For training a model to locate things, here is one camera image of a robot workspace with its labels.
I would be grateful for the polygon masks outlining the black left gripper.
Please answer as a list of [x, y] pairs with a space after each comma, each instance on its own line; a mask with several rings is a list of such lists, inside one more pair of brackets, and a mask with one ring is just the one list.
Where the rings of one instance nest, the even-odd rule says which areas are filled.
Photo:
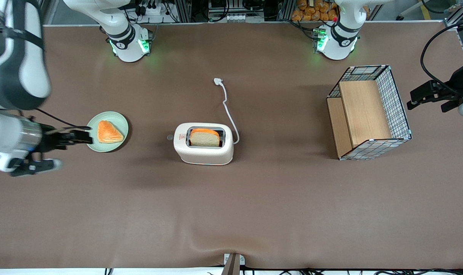
[[436, 81], [427, 81], [413, 89], [410, 92], [410, 101], [406, 103], [407, 109], [411, 111], [422, 104], [445, 100], [441, 105], [443, 113], [454, 108], [457, 108], [458, 113], [463, 113], [463, 66], [453, 73], [445, 85], [447, 87], [442, 90], [442, 97], [439, 94], [442, 86]]

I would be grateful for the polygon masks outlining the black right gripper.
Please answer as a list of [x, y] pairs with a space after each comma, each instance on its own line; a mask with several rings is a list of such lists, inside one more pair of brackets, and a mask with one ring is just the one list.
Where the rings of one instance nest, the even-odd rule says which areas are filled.
[[67, 150], [67, 146], [75, 144], [93, 144], [93, 139], [89, 134], [92, 128], [55, 129], [47, 124], [39, 124], [39, 126], [42, 130], [42, 138], [35, 152], [46, 153], [53, 150]]

